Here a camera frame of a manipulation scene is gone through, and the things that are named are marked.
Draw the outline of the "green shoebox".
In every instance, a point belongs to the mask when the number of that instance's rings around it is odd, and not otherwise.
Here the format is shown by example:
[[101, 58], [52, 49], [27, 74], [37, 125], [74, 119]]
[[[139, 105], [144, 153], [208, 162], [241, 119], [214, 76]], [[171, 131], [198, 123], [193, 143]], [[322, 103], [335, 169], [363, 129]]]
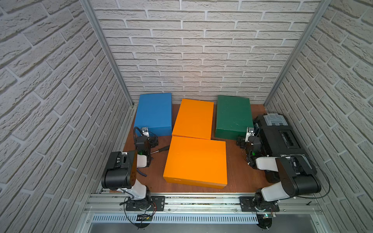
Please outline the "green shoebox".
[[237, 140], [253, 129], [253, 116], [249, 98], [219, 95], [217, 100], [215, 137]]

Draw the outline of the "orange shoebox front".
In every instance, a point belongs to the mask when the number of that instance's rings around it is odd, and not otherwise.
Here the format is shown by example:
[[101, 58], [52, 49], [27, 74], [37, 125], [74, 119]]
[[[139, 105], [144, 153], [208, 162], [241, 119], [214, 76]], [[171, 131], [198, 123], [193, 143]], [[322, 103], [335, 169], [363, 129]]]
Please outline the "orange shoebox front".
[[223, 189], [228, 184], [226, 142], [174, 136], [163, 178], [169, 183]]

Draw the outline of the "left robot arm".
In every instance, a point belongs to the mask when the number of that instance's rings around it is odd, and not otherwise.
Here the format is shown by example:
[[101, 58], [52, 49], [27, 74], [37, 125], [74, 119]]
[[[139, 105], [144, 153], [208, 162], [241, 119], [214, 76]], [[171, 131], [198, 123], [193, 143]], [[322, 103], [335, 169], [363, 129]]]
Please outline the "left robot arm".
[[139, 136], [134, 142], [135, 150], [110, 153], [101, 176], [101, 185], [105, 189], [128, 195], [120, 206], [132, 206], [141, 211], [153, 208], [155, 212], [156, 204], [150, 190], [137, 180], [137, 172], [138, 168], [149, 167], [152, 161], [151, 149], [158, 145], [158, 139], [156, 136]]

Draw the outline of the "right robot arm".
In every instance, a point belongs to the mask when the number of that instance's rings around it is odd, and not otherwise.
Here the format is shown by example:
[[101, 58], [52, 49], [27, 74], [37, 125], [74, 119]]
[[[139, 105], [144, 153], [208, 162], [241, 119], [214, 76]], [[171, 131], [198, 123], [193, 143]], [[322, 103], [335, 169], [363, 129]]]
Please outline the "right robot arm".
[[301, 195], [319, 193], [322, 185], [315, 168], [302, 154], [263, 156], [262, 144], [257, 136], [237, 138], [237, 146], [245, 150], [245, 160], [256, 170], [274, 172], [278, 179], [270, 186], [260, 188], [255, 195], [243, 202], [251, 211], [278, 212], [278, 201]]

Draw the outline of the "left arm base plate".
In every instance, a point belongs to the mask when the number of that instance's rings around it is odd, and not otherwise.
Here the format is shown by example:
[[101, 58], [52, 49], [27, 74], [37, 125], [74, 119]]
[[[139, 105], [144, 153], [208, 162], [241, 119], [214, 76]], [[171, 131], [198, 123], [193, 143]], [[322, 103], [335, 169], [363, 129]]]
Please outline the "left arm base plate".
[[126, 203], [126, 211], [138, 211], [152, 213], [155, 211], [163, 211], [165, 205], [165, 196], [151, 196], [150, 199], [129, 200]]

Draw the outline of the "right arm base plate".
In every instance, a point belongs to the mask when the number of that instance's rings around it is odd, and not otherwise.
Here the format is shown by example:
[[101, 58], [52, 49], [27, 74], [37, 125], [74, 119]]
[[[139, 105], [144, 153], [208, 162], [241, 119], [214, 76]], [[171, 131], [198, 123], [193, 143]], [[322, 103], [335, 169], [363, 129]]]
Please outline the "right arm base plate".
[[267, 202], [260, 196], [239, 197], [242, 212], [279, 212], [277, 202]]

